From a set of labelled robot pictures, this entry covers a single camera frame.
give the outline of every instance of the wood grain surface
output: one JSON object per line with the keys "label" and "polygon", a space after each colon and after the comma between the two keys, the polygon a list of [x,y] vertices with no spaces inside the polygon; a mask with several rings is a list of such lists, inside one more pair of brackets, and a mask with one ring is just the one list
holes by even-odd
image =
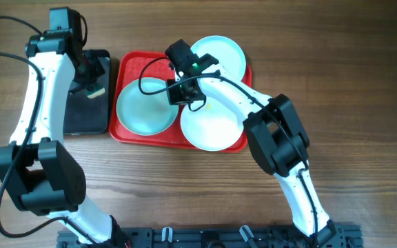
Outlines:
{"label": "wood grain surface", "polygon": [[[70,6],[88,21],[87,48],[121,59],[220,34],[235,40],[254,88],[293,100],[311,140],[311,175],[331,218],[362,226],[366,247],[397,247],[397,1],[8,1],[0,14],[48,28],[48,9]],[[33,32],[0,21],[0,51],[23,55]],[[0,146],[21,113],[27,66],[0,57]],[[222,154],[126,145],[109,134],[65,139],[88,180],[88,196],[122,227],[201,227],[292,222],[272,176],[249,148]],[[6,196],[13,232],[45,218]],[[0,247],[54,247],[53,224]]]}

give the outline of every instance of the black cable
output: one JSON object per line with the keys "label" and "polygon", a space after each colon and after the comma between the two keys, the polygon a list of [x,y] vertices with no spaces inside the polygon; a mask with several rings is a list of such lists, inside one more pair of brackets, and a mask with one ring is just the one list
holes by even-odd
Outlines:
{"label": "black cable", "polygon": [[87,36],[88,36],[88,26],[87,26],[87,20],[85,20],[85,17],[81,14],[81,19],[83,21],[83,25],[85,26],[85,34],[82,40],[82,47],[86,45],[87,43]]}
{"label": "black cable", "polygon": [[144,92],[144,91],[142,90],[142,76],[143,76],[143,73],[147,70],[147,68],[148,68],[150,65],[152,65],[153,63],[156,63],[156,62],[159,61],[159,60],[163,60],[163,59],[169,60],[167,57],[160,57],[160,58],[157,58],[157,59],[153,59],[153,60],[151,60],[148,64],[146,64],[145,67],[142,69],[142,71],[141,71],[141,73],[140,73],[140,75],[139,75],[139,82],[137,83],[137,85],[139,86],[139,90],[142,92],[142,94],[147,95],[147,96],[153,95],[153,94],[158,94],[158,93],[164,92],[164,91],[166,91],[166,90],[169,90],[169,89],[171,89],[172,87],[176,87],[176,86],[178,85],[177,83],[175,83],[175,84],[173,84],[173,85],[171,85],[171,86],[168,86],[168,87],[163,88],[162,90],[157,90],[157,91],[155,91],[155,92],[150,92],[150,93]]}
{"label": "black cable", "polygon": [[191,112],[197,112],[197,111],[199,111],[203,106],[206,105],[206,95],[205,95],[205,98],[203,99],[203,104],[202,104],[200,107],[196,108],[195,110],[192,110],[192,109],[191,109],[191,104],[192,104],[191,101],[189,101],[189,102],[187,103],[187,108],[189,108]]}
{"label": "black cable", "polygon": [[180,85],[180,84],[182,84],[182,83],[184,83],[184,82],[191,81],[191,80],[195,80],[195,79],[202,79],[202,78],[219,79],[219,80],[225,81],[225,82],[229,83],[230,85],[234,86],[235,88],[237,88],[237,90],[239,90],[239,91],[242,92],[245,96],[247,96],[249,100],[251,100],[253,103],[257,104],[257,105],[264,111],[264,113],[266,113],[266,114],[271,118],[271,120],[272,120],[273,122],[275,122],[275,124],[278,126],[278,128],[284,133],[285,138],[289,141],[289,143],[290,143],[290,145],[292,146],[292,148],[294,149],[296,155],[298,156],[299,159],[301,159],[301,162],[303,162],[304,167],[305,167],[304,169],[299,169],[299,171],[298,171],[298,178],[300,179],[301,184],[303,185],[303,188],[304,188],[304,190],[305,190],[305,193],[307,194],[307,197],[309,198],[309,202],[310,202],[310,205],[311,205],[311,207],[312,207],[312,212],[313,212],[313,214],[314,214],[315,232],[314,232],[314,235],[313,235],[313,239],[314,239],[314,240],[313,240],[312,246],[313,246],[313,247],[317,247],[316,242],[317,242],[317,236],[318,236],[318,213],[316,212],[316,207],[315,207],[314,201],[313,201],[313,199],[312,199],[312,196],[310,195],[310,192],[309,192],[309,190],[308,190],[308,188],[307,188],[307,185],[306,185],[306,183],[305,183],[305,181],[304,181],[304,178],[303,178],[303,172],[306,172],[306,171],[309,169],[309,165],[307,164],[307,161],[303,158],[303,155],[301,154],[299,148],[295,145],[295,142],[289,137],[289,135],[288,135],[287,132],[285,131],[284,127],[283,127],[283,126],[280,124],[280,122],[275,118],[275,116],[274,116],[271,112],[269,112],[269,110],[266,109],[266,107],[265,107],[263,104],[261,104],[260,102],[258,102],[258,100],[257,100],[255,97],[253,97],[251,94],[249,94],[248,92],[246,92],[246,91],[245,91],[242,87],[240,87],[238,84],[234,83],[233,81],[231,81],[231,80],[229,80],[229,79],[227,79],[227,78],[225,78],[225,77],[223,77],[223,76],[217,76],[217,75],[215,75],[215,74],[202,74],[202,75],[198,75],[198,76],[191,76],[191,77],[188,78],[188,79],[184,79],[184,80],[182,80],[182,81],[178,81],[178,82],[176,82],[176,83],[170,85],[169,87],[165,87],[165,88],[162,89],[162,90],[157,90],[157,91],[155,91],[155,92],[145,92],[144,94],[158,94],[158,93],[164,92],[164,91],[166,91],[166,90],[169,90],[169,89],[172,88],[172,87],[176,87],[176,86],[178,86],[178,85]]}
{"label": "black cable", "polygon": [[28,23],[27,21],[18,19],[16,17],[0,16],[0,19],[8,19],[8,20],[12,20],[12,21],[17,21],[17,22],[22,23],[22,24],[28,26],[29,28],[33,29],[38,34],[42,34],[42,32],[39,29],[37,29],[36,27],[34,27],[32,24]]}
{"label": "black cable", "polygon": [[[22,21],[20,19],[14,18],[14,17],[6,17],[6,16],[0,16],[0,19],[9,19],[9,20],[13,20],[13,21],[17,21],[19,23],[25,24],[28,27],[32,28],[33,30],[37,31],[39,34],[41,34],[41,31],[39,31],[37,28],[35,28],[33,25],[27,23],[26,21]],[[34,124],[38,115],[38,111],[39,111],[39,105],[41,102],[41,95],[42,95],[42,87],[43,87],[43,76],[42,73],[40,71],[40,69],[31,61],[29,61],[28,59],[25,59],[21,56],[17,56],[14,54],[8,54],[5,52],[0,52],[0,56],[4,56],[4,57],[8,57],[11,59],[16,59],[19,61],[22,61],[24,63],[27,63],[28,65],[30,65],[33,70],[36,72],[37,74],[37,81],[38,81],[38,90],[37,90],[37,95],[36,95],[36,99],[34,101],[34,106],[33,106],[33,111],[32,111],[32,116],[30,117],[30,122],[28,123],[28,127],[26,130],[26,136],[24,137],[24,140],[21,144],[21,146],[19,147],[16,155],[13,158],[12,164],[9,166],[8,170],[7,170],[7,174],[4,176],[4,179],[2,181],[1,187],[0,187],[0,233],[3,234],[4,236],[8,237],[8,238],[23,238],[26,236],[29,236],[30,234],[33,234],[37,231],[39,231],[40,229],[44,228],[45,226],[49,225],[50,223],[53,223],[54,221],[57,220],[62,220],[64,221],[65,224],[69,224],[69,226],[71,226],[74,230],[76,230],[78,233],[80,233],[82,236],[86,237],[91,243],[96,244],[96,242],[88,236],[88,234],[84,233],[80,228],[78,228],[74,223],[72,223],[71,221],[68,220],[68,218],[66,217],[56,217],[56,218],[52,218],[49,219],[47,221],[45,221],[44,223],[40,224],[39,226],[35,227],[34,229],[31,229],[30,231],[24,232],[22,234],[11,234],[8,231],[6,231],[1,223],[1,203],[2,203],[2,198],[4,195],[4,191],[7,187],[8,181],[10,180],[10,177],[13,173],[13,170],[15,169],[15,167],[18,165],[20,158],[23,155],[23,151],[26,148],[26,145],[28,143],[28,141],[30,140],[30,137],[33,133],[33,129],[34,129]]]}

